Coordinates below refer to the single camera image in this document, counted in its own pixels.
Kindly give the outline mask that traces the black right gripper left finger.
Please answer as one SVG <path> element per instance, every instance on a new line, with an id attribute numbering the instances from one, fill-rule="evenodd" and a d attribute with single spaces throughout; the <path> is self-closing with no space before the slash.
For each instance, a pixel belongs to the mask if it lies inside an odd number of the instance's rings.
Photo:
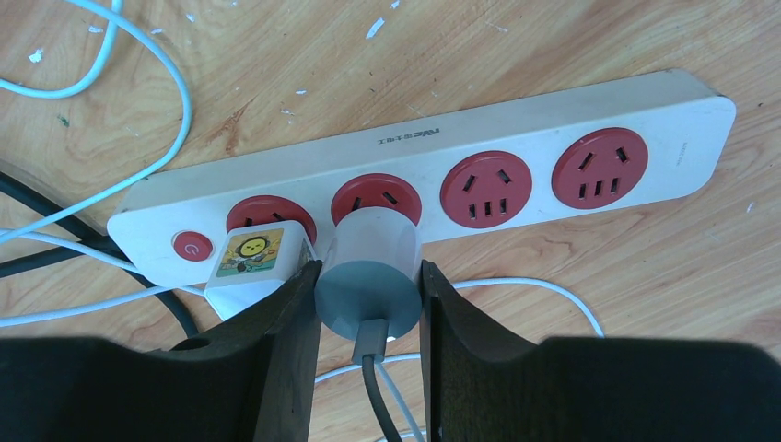
<path id="1" fill-rule="evenodd" d="M 271 295 L 169 350 L 97 337 L 1 342 L 5 441 L 304 441 L 321 323 L 308 262 Z"/>

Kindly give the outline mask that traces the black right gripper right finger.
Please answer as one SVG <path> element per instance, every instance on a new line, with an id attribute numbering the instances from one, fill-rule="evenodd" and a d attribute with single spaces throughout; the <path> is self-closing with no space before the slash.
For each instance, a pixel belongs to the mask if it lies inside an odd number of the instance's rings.
<path id="1" fill-rule="evenodd" d="M 532 343 L 432 262 L 420 286 L 432 441 L 776 441 L 780 365 L 746 343 L 550 337 Z"/>

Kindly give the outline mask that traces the white square charger with sticker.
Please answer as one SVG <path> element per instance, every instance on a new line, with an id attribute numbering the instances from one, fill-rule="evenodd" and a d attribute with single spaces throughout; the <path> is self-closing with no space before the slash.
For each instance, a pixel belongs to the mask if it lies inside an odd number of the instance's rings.
<path id="1" fill-rule="evenodd" d="M 226 321 L 271 295 L 313 259 L 311 242 L 298 221 L 233 229 L 216 255 L 205 299 Z"/>

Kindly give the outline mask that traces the white round plug adapter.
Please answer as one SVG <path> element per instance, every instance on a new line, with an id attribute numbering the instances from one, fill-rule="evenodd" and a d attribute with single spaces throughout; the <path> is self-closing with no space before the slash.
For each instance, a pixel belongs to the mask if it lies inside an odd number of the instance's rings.
<path id="1" fill-rule="evenodd" d="M 390 208 L 359 209 L 338 222 L 314 296 L 322 323 L 354 344 L 353 363 L 380 363 L 390 338 L 419 321 L 422 240 Z"/>

